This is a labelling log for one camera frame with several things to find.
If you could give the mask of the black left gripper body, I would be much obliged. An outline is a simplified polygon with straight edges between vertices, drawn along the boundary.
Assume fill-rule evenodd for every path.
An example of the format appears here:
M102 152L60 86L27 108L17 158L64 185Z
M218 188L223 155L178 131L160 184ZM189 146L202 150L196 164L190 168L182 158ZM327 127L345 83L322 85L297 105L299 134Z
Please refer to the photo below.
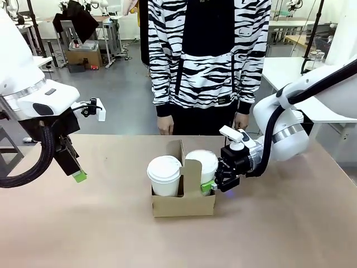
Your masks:
M77 160L79 157L75 151L69 136L60 136L56 140L56 151L54 159L67 176L73 175L81 170Z

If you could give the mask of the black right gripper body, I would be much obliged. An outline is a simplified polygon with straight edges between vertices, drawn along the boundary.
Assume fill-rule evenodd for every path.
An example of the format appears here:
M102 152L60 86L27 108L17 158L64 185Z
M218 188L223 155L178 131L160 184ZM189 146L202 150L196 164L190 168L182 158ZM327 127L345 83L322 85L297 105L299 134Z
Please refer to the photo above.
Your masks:
M250 152L246 146L238 151L231 149L229 145L221 148L221 158L237 174L246 174L251 171L252 163L249 157Z

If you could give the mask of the person's left hand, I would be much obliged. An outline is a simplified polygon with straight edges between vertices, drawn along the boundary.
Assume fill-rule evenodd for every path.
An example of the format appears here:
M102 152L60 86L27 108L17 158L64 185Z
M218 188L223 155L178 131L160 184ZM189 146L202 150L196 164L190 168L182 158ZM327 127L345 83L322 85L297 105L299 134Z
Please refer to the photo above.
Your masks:
M249 125L249 115L236 112L234 117L234 128L236 130L239 129L246 130L248 125Z

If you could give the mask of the person's right hand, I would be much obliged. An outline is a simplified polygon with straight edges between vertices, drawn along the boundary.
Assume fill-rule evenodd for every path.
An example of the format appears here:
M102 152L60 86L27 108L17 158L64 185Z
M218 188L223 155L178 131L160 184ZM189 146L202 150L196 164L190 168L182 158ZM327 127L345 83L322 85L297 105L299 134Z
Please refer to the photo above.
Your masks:
M157 117L157 127L160 135L173 135L174 122L172 116Z

